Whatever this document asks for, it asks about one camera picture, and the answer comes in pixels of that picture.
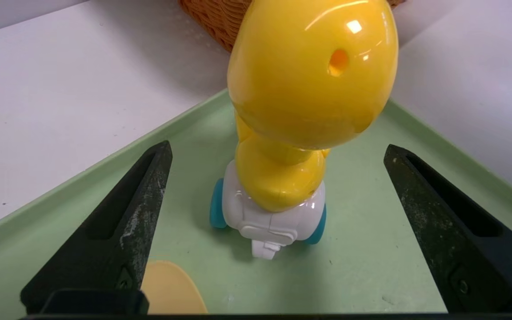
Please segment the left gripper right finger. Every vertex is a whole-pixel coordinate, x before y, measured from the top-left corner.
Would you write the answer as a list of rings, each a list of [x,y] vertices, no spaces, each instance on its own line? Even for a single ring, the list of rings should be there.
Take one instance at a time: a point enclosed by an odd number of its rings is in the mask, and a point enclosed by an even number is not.
[[[449,312],[512,312],[512,231],[411,151],[384,165]]]

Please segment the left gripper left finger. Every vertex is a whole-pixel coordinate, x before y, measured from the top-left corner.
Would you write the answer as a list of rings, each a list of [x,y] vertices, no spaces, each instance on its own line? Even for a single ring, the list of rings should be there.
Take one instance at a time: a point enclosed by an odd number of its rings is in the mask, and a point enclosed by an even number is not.
[[[168,140],[138,158],[22,289],[27,314],[146,314],[141,291],[169,170]]]

